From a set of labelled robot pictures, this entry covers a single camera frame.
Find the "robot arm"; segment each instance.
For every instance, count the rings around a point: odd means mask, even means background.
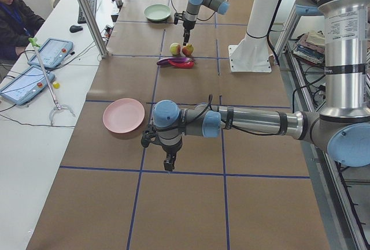
[[[171,101],[159,102],[142,144],[162,145],[168,154],[167,170],[174,168],[182,134],[212,137],[218,135],[221,127],[290,135],[314,144],[344,165],[370,164],[370,105],[365,99],[368,70],[365,33],[370,0],[297,0],[297,3],[303,7],[301,10],[317,6],[325,17],[326,105],[322,111],[271,113],[213,108],[210,103],[188,110],[179,109]]]
[[[228,0],[188,0],[185,12],[182,14],[175,13],[174,24],[177,24],[179,20],[184,22],[184,46],[189,42],[190,31],[195,27],[201,5],[204,5],[219,14],[225,14],[229,8],[229,3],[227,1]]]

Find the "label sticker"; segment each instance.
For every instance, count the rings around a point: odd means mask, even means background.
[[[366,39],[367,11],[365,9],[347,12],[325,19],[325,38],[327,43]]]

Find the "pink plate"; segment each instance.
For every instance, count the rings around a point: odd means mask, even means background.
[[[143,122],[145,111],[143,105],[130,98],[123,98],[110,104],[103,113],[105,127],[114,133],[128,133]]]

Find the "green plate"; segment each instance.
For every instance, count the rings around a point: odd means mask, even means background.
[[[156,4],[144,10],[145,17],[150,21],[159,22],[166,20],[171,15],[171,10],[166,5]]]

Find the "yellow apple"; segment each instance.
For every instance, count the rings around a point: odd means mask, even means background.
[[[183,54],[187,57],[191,56],[193,51],[194,51],[194,47],[190,43],[187,43],[186,46],[183,47]]]
[[[178,44],[178,43],[172,43],[169,47],[169,51],[171,52],[171,54],[173,55],[178,55],[180,54],[180,50],[181,50],[181,45]]]

